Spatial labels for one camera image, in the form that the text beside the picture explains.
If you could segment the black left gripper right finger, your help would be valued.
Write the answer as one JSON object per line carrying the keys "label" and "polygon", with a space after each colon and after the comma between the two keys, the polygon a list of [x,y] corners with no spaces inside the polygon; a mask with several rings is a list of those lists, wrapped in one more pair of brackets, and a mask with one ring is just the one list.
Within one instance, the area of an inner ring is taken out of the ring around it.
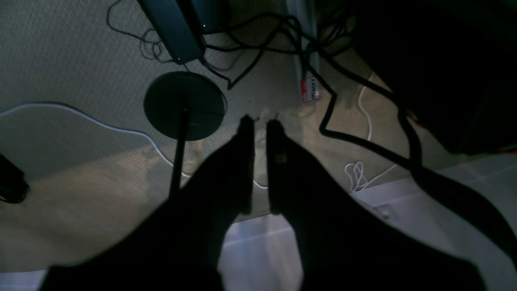
{"label": "black left gripper right finger", "polygon": [[267,123],[271,211],[295,232],[302,291],[485,291],[468,261],[425,245],[367,211],[277,120]]}

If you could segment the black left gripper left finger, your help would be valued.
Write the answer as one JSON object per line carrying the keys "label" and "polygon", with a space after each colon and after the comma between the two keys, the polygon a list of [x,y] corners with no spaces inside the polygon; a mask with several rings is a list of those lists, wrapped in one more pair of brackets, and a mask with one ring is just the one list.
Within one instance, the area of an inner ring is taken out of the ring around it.
{"label": "black left gripper left finger", "polygon": [[251,207],[254,121],[214,151],[129,236],[85,263],[53,266],[42,291],[223,291],[225,235]]}

